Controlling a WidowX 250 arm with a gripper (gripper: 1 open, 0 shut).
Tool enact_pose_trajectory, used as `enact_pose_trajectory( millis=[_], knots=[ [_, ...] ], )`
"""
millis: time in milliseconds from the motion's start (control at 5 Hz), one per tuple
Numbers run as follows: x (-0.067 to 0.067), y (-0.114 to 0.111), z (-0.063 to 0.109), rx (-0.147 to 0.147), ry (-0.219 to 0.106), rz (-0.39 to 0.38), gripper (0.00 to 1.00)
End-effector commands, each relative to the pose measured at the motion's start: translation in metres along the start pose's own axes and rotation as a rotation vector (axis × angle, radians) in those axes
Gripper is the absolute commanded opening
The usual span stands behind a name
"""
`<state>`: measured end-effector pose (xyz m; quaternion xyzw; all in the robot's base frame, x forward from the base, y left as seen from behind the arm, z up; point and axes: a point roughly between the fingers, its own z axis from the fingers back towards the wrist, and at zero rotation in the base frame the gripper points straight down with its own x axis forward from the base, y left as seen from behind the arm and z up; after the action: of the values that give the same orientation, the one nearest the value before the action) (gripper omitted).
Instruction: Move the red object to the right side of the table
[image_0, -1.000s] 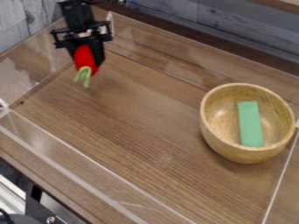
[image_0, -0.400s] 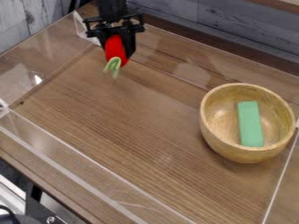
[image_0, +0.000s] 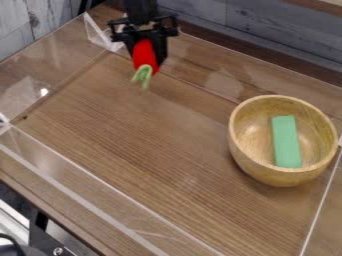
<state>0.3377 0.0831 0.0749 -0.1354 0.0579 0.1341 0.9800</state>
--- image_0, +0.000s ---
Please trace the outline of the black gripper body bar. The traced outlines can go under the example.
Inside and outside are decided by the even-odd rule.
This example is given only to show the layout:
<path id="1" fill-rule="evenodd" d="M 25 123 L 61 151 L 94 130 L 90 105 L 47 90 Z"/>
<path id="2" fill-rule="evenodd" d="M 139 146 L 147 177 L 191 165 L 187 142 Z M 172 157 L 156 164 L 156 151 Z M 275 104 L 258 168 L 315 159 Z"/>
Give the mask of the black gripper body bar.
<path id="1" fill-rule="evenodd" d="M 175 37 L 179 35 L 178 16 L 159 14 L 147 24 L 134 24 L 127 17 L 110 20 L 107 25 L 111 30 L 112 42 L 138 41 L 140 38 Z"/>

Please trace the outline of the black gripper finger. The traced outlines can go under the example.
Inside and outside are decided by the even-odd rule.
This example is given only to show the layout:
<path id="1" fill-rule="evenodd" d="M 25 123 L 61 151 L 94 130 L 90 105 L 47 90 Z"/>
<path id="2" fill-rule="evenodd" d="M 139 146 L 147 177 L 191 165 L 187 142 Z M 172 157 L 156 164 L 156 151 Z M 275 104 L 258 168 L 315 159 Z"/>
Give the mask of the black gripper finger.
<path id="1" fill-rule="evenodd" d="M 167 38 L 155 36 L 152 38 L 152 45 L 154 45 L 154 52 L 155 52 L 158 65 L 162 65 L 168 56 Z"/>
<path id="2" fill-rule="evenodd" d="M 126 48 L 127 48 L 130 55 L 134 55 L 134 47 L 135 47 L 136 42 L 138 42 L 138 39 L 135 37 L 127 37 L 124 39 L 124 44 L 126 44 Z"/>

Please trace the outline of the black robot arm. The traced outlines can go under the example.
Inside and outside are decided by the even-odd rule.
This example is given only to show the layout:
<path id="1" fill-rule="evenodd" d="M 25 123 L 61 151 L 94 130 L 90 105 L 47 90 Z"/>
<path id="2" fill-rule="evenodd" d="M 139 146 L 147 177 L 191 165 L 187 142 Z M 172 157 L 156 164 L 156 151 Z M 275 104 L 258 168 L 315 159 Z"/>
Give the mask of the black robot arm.
<path id="1" fill-rule="evenodd" d="M 127 16 L 110 20 L 111 41 L 123 42 L 135 70 L 144 66 L 159 72 L 167 58 L 167 38 L 179 35 L 178 19 L 160 13 L 156 0 L 123 0 Z"/>

